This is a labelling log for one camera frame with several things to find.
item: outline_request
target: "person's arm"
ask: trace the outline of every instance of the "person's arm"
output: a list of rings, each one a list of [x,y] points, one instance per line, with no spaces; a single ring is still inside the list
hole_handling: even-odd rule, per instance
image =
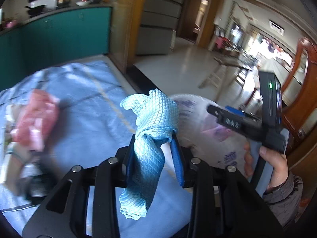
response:
[[[253,174],[253,157],[250,154],[250,144],[245,145],[245,175]],[[281,226],[287,228],[293,222],[298,211],[302,196],[303,182],[298,176],[288,171],[286,156],[265,147],[260,148],[260,156],[273,166],[272,178],[267,187],[263,200],[280,222]]]

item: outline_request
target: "blue tablecloth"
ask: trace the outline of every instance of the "blue tablecloth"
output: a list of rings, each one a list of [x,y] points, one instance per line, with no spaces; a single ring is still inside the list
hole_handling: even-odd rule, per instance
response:
[[[118,148],[127,146],[136,129],[136,115],[119,106],[126,94],[109,66],[103,61],[62,67],[51,67],[25,78],[13,88],[0,93],[0,126],[5,126],[5,109],[8,104],[28,102],[32,89],[43,89],[58,97],[60,115],[45,148],[42,162],[62,178],[74,165],[84,168],[99,165],[114,156]],[[0,151],[3,150],[4,128],[0,133]],[[122,238],[172,236],[190,220],[191,194],[179,187],[163,169],[153,203],[146,215],[138,221],[125,219],[119,212],[119,195],[116,188],[119,229]],[[88,201],[87,234],[91,235],[92,198]],[[8,209],[29,202],[15,197],[0,185],[0,209]],[[10,224],[19,232],[35,212],[36,207],[5,212]]]

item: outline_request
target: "air conditioning vent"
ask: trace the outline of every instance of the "air conditioning vent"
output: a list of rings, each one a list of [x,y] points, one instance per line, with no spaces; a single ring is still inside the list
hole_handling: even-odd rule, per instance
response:
[[[274,21],[269,20],[270,28],[277,31],[281,36],[284,35],[284,28],[280,25],[276,24]]]

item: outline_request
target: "countertop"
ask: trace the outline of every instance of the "countertop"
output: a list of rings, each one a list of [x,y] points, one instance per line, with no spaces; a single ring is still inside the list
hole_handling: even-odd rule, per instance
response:
[[[19,27],[21,27],[23,25],[29,24],[29,23],[31,23],[33,21],[39,20],[41,18],[45,18],[47,16],[51,16],[51,15],[54,15],[54,14],[57,14],[57,13],[73,11],[73,10],[78,10],[78,9],[99,8],[99,7],[112,7],[112,4],[110,4],[110,3],[100,3],[100,4],[90,4],[90,5],[86,5],[86,6],[74,5],[74,6],[70,6],[70,7],[66,7],[66,8],[51,10],[51,11],[48,11],[46,13],[37,15],[37,16],[35,16],[33,18],[30,18],[30,19],[27,19],[25,21],[22,21],[22,22],[18,23],[17,25],[15,25],[12,28],[6,28],[5,30],[0,31],[0,36],[10,32],[10,31],[12,31],[12,30],[14,30],[16,28],[19,28]]]

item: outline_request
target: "finger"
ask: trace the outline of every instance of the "finger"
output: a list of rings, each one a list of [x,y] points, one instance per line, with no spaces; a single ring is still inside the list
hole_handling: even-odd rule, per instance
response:
[[[253,157],[251,156],[250,152],[246,152],[244,155],[244,160],[248,165],[252,165]]]
[[[286,156],[266,147],[260,148],[261,157],[274,167],[275,171],[287,170]]]
[[[245,149],[246,151],[250,151],[250,142],[247,141],[247,142],[245,143],[244,149]]]
[[[247,165],[247,164],[244,165],[244,172],[247,177],[250,177],[251,175],[253,175],[253,169],[250,165]]]

